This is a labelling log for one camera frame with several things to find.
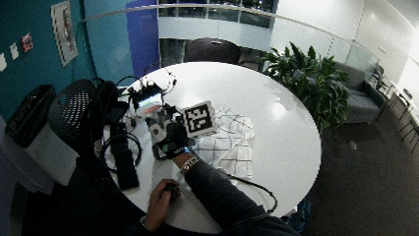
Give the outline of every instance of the window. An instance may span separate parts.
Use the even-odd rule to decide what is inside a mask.
[[[227,6],[236,6],[272,13],[275,3],[274,0],[159,0],[159,4],[177,4],[177,3],[198,3],[198,4],[218,4]],[[236,22],[251,26],[268,28],[271,25],[271,18],[252,13],[216,9],[216,8],[166,8],[159,9],[159,17],[189,17],[189,18],[206,18]]]

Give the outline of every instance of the leaves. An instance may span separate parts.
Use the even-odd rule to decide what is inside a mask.
[[[275,48],[266,53],[262,60],[268,61],[270,66],[263,74],[298,97],[319,132],[328,127],[338,128],[348,114],[348,94],[341,84],[348,80],[347,75],[336,69],[334,57],[316,58],[312,46],[304,55],[291,42],[290,44],[292,54],[287,47],[284,53]]]

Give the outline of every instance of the couch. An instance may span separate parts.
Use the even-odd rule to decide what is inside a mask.
[[[343,83],[348,92],[348,119],[345,123],[373,122],[383,110],[385,99],[373,86],[365,81],[365,72],[336,63],[336,68],[348,75]]]

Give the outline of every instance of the white paper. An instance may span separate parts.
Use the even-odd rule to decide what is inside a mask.
[[[8,64],[5,63],[4,53],[1,53],[0,54],[0,72],[2,72],[6,67],[8,67]]]
[[[10,54],[12,54],[12,58],[14,60],[18,57],[18,51],[17,51],[16,42],[10,46]]]

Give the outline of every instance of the smartphone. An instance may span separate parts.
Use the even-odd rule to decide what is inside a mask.
[[[159,91],[138,102],[138,112],[145,113],[145,115],[150,115],[161,107],[162,100]]]

